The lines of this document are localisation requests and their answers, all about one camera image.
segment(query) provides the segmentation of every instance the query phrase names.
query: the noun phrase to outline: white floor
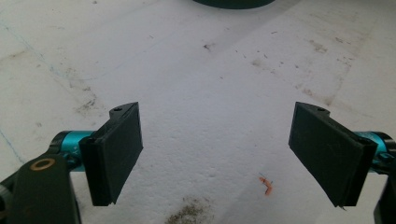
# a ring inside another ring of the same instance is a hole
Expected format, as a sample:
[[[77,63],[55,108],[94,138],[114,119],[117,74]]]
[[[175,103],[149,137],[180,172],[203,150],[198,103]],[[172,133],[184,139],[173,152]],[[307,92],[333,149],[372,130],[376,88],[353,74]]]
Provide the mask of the white floor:
[[[0,178],[56,133],[96,130],[138,101],[145,148],[118,203],[93,207],[72,174],[84,223],[176,223],[189,204],[197,223],[374,223],[385,176],[368,175],[357,207],[334,208],[288,140],[296,101],[396,138],[395,11],[391,0],[0,0]]]

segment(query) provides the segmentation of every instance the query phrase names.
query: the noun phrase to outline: green round object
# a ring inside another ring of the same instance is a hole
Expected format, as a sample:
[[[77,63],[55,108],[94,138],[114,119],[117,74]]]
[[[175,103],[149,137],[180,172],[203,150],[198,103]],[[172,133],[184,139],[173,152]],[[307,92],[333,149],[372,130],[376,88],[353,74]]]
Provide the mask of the green round object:
[[[268,5],[275,0],[194,0],[195,2],[228,9],[248,9]]]

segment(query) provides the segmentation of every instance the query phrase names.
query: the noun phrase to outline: white surface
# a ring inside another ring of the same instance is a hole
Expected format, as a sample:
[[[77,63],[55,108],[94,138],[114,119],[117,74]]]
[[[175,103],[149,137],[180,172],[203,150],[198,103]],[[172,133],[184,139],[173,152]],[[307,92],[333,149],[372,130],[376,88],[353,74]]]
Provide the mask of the white surface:
[[[203,223],[374,223],[384,176],[368,175],[357,207],[333,208],[288,140],[296,101],[396,137],[395,10],[1,0],[0,178],[59,131],[95,130],[138,101],[145,148],[118,203],[93,207],[85,175],[72,174],[84,223],[164,223],[193,199]]]

